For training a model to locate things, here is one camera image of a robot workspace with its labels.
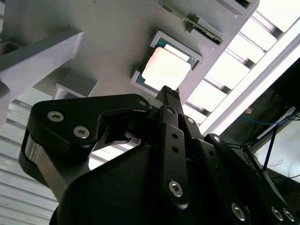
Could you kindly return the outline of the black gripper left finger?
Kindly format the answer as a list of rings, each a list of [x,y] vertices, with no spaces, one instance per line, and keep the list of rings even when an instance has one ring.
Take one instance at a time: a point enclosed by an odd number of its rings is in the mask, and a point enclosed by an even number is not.
[[[78,178],[137,147],[152,146],[159,191],[183,210],[189,190],[184,132],[172,89],[152,106],[137,94],[51,100],[33,106],[19,155],[21,168],[59,201]]]

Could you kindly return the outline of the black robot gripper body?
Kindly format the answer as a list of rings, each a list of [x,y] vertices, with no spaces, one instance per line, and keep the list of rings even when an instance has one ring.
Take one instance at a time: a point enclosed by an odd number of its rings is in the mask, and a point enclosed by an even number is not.
[[[137,147],[75,180],[52,218],[52,225],[234,225],[208,176],[187,160],[188,207],[177,209],[161,195],[157,151]]]

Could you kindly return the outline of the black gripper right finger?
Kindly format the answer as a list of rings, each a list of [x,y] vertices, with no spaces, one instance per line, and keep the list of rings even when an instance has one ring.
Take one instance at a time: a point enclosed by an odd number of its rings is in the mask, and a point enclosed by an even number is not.
[[[180,128],[187,140],[186,149],[201,177],[196,184],[204,189],[202,205],[204,225],[298,225],[299,219],[284,202],[270,178],[253,156],[248,165],[219,136],[202,136],[195,122],[184,115],[180,95],[174,105]]]

